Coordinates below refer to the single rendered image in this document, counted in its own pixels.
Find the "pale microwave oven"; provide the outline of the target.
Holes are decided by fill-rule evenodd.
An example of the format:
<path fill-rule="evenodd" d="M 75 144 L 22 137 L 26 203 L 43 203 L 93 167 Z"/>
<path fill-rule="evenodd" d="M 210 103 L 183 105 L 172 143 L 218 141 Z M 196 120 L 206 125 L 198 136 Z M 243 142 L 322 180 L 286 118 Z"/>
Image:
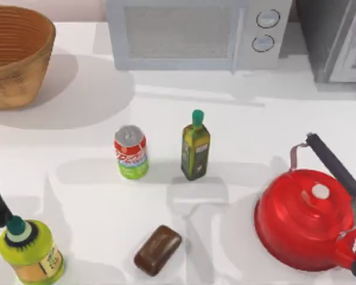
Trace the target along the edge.
<path fill-rule="evenodd" d="M 293 0 L 105 0 L 115 66 L 119 70 L 243 71 L 274 68 Z M 273 28 L 256 23 L 277 10 Z M 274 47 L 257 53 L 255 37 Z"/>

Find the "grey cabinet with dark inside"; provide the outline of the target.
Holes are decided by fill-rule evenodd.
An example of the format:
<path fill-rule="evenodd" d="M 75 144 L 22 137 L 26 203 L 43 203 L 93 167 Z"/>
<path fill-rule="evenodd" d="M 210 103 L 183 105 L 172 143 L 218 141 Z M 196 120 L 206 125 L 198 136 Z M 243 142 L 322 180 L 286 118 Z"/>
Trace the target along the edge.
<path fill-rule="evenodd" d="M 296 0 L 314 79 L 356 83 L 356 0 Z"/>

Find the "microwave knob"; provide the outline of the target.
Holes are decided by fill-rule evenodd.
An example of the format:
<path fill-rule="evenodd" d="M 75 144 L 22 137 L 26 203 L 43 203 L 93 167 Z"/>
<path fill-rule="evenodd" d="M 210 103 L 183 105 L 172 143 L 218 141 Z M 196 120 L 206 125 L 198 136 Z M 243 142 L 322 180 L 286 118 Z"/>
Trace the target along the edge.
<path fill-rule="evenodd" d="M 256 17 L 256 23 L 263 29 L 271 29 L 280 21 L 280 13 L 275 9 L 260 12 Z"/>
<path fill-rule="evenodd" d="M 260 37 L 255 37 L 252 41 L 252 48 L 257 53 L 264 53 L 271 50 L 275 45 L 274 38 L 270 35 L 264 34 Z"/>

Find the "yellow-green bottle with teal cap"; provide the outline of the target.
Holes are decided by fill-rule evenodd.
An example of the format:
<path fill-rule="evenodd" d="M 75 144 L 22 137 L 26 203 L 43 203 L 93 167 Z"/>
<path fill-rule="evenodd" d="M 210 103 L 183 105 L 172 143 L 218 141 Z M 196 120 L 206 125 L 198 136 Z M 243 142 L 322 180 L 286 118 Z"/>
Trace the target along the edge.
<path fill-rule="evenodd" d="M 0 254 L 23 285 L 54 285 L 65 270 L 52 232 L 39 220 L 12 216 L 0 236 Z"/>

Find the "woven brown basket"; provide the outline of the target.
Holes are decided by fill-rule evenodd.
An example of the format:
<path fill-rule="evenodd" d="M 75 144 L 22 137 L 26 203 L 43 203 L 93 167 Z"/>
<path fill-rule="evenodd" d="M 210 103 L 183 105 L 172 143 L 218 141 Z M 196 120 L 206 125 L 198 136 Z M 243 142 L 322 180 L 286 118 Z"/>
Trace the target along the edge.
<path fill-rule="evenodd" d="M 39 94 L 56 37 L 45 15 L 0 5 L 0 110 L 29 105 Z"/>

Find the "brown bread loaf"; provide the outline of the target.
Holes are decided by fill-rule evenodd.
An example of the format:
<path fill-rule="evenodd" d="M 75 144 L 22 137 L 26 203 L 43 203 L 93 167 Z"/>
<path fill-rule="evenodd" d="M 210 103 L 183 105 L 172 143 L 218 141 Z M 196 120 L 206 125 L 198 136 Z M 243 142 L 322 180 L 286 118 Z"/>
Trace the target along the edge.
<path fill-rule="evenodd" d="M 182 243 L 182 236 L 166 225 L 158 226 L 136 253 L 133 263 L 149 276 L 156 276 Z"/>

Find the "dark green oil bottle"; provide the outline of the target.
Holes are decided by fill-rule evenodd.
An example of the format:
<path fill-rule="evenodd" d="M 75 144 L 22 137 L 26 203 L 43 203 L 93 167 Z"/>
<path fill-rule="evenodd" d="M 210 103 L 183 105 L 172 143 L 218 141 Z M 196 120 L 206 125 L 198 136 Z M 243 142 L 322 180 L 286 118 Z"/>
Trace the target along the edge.
<path fill-rule="evenodd" d="M 207 170 L 211 135 L 203 121 L 204 112 L 195 109 L 192 123 L 183 128 L 181 169 L 189 181 L 203 177 Z"/>

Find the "red white green can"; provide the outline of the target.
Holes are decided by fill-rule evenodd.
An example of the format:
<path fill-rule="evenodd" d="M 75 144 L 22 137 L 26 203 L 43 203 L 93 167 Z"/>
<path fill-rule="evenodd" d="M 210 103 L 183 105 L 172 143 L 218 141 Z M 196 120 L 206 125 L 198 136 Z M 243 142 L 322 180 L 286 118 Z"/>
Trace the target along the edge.
<path fill-rule="evenodd" d="M 124 178 L 140 179 L 147 174 L 147 140 L 136 125 L 124 125 L 114 139 L 119 171 Z"/>

